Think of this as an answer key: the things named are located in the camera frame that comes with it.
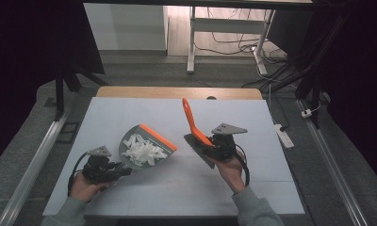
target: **white tabletop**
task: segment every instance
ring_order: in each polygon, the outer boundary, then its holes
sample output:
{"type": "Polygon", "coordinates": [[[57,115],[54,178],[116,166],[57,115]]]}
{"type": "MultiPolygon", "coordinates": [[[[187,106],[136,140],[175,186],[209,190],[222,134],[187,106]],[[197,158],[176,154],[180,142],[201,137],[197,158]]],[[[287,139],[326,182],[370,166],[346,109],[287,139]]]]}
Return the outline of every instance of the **white tabletop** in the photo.
{"type": "MultiPolygon", "coordinates": [[[[303,214],[282,147],[264,101],[189,100],[197,127],[207,136],[222,122],[248,130],[234,135],[247,154],[250,185],[278,214],[303,214]]],[[[89,203],[86,214],[110,217],[235,216],[232,191],[216,169],[189,147],[189,125],[181,99],[93,98],[44,215],[67,198],[67,182],[79,156],[106,145],[119,161],[123,135],[145,123],[177,146],[156,168],[134,170],[89,203]]],[[[79,166],[82,169],[87,158],[79,166]]]]}

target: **hand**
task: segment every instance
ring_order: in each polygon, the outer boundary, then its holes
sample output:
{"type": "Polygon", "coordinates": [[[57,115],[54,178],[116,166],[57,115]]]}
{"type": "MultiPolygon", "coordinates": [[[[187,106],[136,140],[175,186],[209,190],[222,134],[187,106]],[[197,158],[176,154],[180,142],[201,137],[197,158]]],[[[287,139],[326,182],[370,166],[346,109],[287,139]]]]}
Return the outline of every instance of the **hand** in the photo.
{"type": "Polygon", "coordinates": [[[103,187],[109,187],[113,182],[92,184],[86,180],[82,172],[78,172],[74,177],[74,184],[71,188],[70,197],[82,202],[89,202],[95,194],[103,187]]]}
{"type": "MultiPolygon", "coordinates": [[[[241,152],[238,152],[238,154],[244,158],[244,155],[241,152]]],[[[221,162],[210,157],[208,158],[215,163],[221,177],[235,194],[245,189],[244,182],[241,179],[242,166],[234,156],[226,162],[221,162]]]]}

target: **white wall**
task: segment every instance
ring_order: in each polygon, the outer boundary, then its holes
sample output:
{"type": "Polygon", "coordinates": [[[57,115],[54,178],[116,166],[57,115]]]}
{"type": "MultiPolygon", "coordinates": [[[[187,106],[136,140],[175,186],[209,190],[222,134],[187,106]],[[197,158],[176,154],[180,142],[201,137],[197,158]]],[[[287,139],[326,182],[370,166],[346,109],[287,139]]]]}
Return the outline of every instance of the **white wall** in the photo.
{"type": "Polygon", "coordinates": [[[84,5],[99,50],[167,49],[167,7],[84,5]]]}

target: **pile of white paper scraps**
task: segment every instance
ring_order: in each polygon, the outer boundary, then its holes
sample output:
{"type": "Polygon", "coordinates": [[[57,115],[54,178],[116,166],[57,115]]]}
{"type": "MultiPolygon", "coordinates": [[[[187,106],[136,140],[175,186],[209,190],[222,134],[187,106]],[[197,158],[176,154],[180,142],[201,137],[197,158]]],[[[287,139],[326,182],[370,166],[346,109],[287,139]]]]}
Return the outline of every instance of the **pile of white paper scraps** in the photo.
{"type": "Polygon", "coordinates": [[[130,156],[130,161],[137,166],[142,166],[146,162],[153,166],[156,160],[167,157],[161,148],[154,146],[150,140],[145,140],[138,134],[132,135],[129,140],[124,140],[123,143],[128,150],[122,155],[130,156]]]}

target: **white connector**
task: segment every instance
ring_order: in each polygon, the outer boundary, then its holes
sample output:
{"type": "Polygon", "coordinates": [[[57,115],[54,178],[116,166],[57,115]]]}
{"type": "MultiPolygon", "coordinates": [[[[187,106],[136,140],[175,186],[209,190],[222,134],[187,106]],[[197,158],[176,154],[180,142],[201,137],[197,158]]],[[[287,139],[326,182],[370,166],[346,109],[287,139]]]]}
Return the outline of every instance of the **white connector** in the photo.
{"type": "Polygon", "coordinates": [[[303,118],[308,118],[309,116],[312,115],[312,111],[310,109],[307,109],[305,111],[302,111],[301,115],[303,116],[303,118]]]}
{"type": "Polygon", "coordinates": [[[280,141],[283,143],[283,146],[285,146],[285,148],[287,149],[294,147],[294,143],[291,141],[286,131],[280,131],[280,128],[282,128],[281,124],[274,125],[274,129],[276,130],[277,136],[279,136],[280,141]]]}

